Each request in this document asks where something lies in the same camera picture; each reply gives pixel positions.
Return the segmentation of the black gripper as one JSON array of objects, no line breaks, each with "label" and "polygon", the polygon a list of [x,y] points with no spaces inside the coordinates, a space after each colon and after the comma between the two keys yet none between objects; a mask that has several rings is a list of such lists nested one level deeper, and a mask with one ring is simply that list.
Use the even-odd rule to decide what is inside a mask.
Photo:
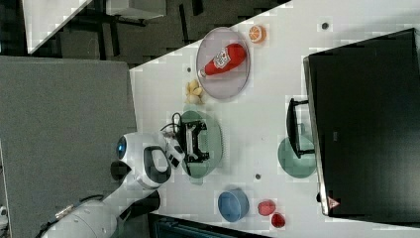
[{"label": "black gripper", "polygon": [[210,159],[210,154],[202,153],[198,147],[198,135],[201,130],[206,129],[206,123],[203,121],[186,122],[180,125],[177,138],[187,163],[203,163]]}]

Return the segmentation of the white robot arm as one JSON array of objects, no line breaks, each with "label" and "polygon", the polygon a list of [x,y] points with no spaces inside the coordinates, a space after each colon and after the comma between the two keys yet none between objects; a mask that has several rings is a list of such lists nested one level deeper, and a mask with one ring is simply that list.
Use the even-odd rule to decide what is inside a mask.
[{"label": "white robot arm", "polygon": [[174,169],[183,166],[195,176],[193,169],[210,158],[199,146],[206,130],[207,125],[196,120],[176,124],[173,132],[122,136],[117,156],[128,172],[121,185],[103,199],[86,197],[58,212],[36,238],[111,238],[121,214],[157,191]]}]

